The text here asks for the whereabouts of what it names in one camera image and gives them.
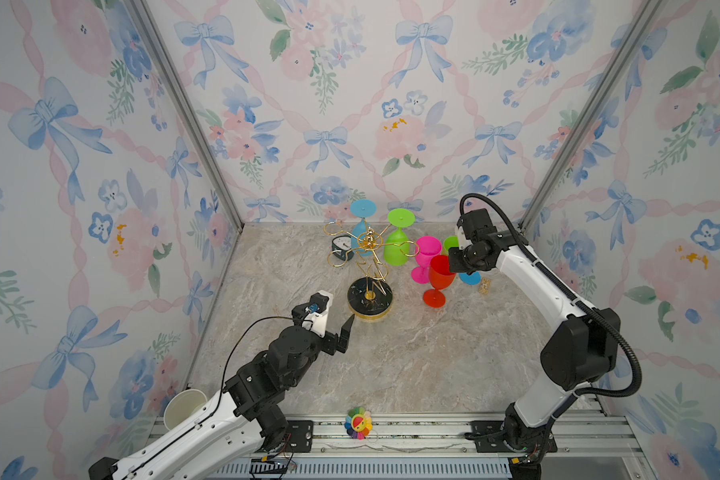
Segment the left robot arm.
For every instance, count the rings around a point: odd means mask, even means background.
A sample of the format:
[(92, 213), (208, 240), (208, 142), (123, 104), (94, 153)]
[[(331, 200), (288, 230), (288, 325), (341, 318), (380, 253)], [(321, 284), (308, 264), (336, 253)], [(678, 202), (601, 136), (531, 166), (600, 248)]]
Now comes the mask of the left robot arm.
[(320, 354), (347, 351), (354, 320), (322, 336), (300, 325), (285, 328), (198, 411), (128, 457), (98, 460), (89, 477), (204, 479), (237, 458), (281, 448), (288, 421), (279, 403)]

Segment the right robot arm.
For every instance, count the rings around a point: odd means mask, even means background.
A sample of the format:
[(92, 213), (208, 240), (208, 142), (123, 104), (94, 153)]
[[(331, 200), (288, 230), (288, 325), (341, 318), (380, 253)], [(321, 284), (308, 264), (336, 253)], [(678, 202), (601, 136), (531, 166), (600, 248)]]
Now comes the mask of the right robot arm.
[(536, 463), (548, 451), (552, 426), (587, 389), (613, 369), (618, 342), (592, 318), (593, 306), (571, 290), (516, 231), (500, 231), (483, 208), (463, 212), (458, 245), (448, 250), (456, 273), (496, 269), (511, 279), (550, 325), (540, 352), (542, 373), (505, 411), (501, 432), (478, 442), (502, 442)]

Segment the red wine glass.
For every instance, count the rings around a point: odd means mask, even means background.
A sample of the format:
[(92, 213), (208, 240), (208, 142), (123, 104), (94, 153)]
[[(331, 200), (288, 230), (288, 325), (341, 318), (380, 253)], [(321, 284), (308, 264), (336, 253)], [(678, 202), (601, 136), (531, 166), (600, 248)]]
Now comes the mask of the red wine glass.
[(453, 283), (455, 276), (456, 274), (451, 271), (449, 257), (447, 255), (435, 256), (429, 266), (431, 288), (423, 294), (424, 303), (431, 308), (442, 308), (446, 304), (443, 291)]

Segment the blue wine glass front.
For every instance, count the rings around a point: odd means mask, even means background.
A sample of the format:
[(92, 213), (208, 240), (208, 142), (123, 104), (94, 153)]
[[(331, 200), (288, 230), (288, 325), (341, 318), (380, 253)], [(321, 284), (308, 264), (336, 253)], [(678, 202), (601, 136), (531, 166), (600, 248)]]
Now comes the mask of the blue wine glass front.
[(470, 286), (479, 285), (482, 280), (481, 275), (478, 272), (473, 272), (471, 274), (459, 273), (458, 277), (463, 283)]

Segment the magenta wine glass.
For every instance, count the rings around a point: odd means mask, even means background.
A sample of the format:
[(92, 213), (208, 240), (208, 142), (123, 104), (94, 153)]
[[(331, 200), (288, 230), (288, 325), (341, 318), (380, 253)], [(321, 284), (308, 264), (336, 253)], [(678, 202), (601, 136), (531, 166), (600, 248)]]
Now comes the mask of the magenta wine glass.
[(433, 236), (424, 236), (416, 241), (418, 253), (415, 256), (417, 266), (411, 271), (411, 278), (418, 284), (429, 282), (429, 269), (433, 258), (442, 251), (442, 243)]

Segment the green wine glass front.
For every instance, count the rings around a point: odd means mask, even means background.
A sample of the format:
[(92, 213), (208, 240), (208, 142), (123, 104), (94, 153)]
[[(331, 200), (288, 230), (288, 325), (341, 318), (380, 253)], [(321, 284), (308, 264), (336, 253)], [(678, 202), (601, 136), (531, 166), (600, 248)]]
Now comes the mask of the green wine glass front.
[(443, 252), (448, 254), (451, 248), (459, 247), (459, 239), (457, 236), (449, 236), (443, 242)]

